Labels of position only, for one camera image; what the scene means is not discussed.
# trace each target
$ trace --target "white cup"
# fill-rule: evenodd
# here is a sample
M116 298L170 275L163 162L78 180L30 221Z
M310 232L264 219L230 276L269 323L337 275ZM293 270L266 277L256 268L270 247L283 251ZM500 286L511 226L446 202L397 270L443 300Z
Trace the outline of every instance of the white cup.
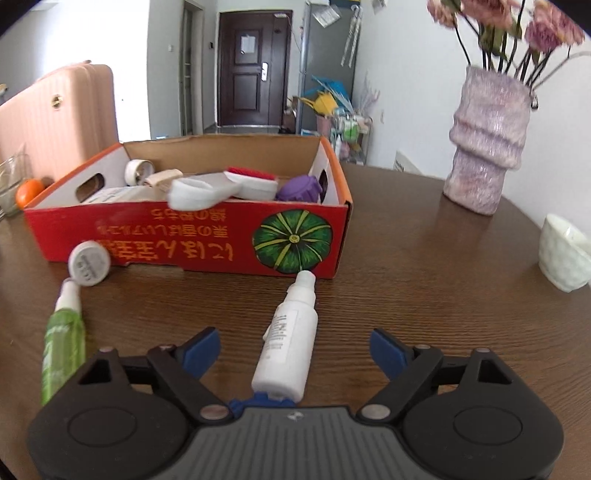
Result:
M591 241L569 221L549 214L540 237L540 269L562 291L583 287L591 281Z

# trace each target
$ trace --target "brown door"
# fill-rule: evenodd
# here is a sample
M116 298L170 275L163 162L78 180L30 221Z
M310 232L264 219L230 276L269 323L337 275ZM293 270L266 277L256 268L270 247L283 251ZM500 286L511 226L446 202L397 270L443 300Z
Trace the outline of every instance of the brown door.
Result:
M281 125L291 12L220 14L218 124Z

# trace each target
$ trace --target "pink suitcase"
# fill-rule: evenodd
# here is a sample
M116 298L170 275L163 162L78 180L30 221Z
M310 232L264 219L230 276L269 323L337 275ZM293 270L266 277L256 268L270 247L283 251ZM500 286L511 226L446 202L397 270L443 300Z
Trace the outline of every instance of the pink suitcase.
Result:
M35 178L59 178L119 141L113 73L77 63L0 105L0 162L23 150Z

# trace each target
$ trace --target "white tape roll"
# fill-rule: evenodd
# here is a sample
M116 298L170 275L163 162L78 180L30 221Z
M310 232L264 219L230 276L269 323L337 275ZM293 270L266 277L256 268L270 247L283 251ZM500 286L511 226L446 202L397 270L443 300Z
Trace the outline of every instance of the white tape roll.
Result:
M130 187L142 185L154 170L154 165L148 160L130 160L125 167L125 183Z

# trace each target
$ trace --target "pink ceramic vase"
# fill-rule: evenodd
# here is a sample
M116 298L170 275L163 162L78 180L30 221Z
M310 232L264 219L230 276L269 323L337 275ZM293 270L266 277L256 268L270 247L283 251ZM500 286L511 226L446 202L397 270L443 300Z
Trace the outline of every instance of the pink ceramic vase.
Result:
M521 167L530 121L530 90L512 76L468 67L449 138L457 145L443 187L452 201L492 215L508 169Z

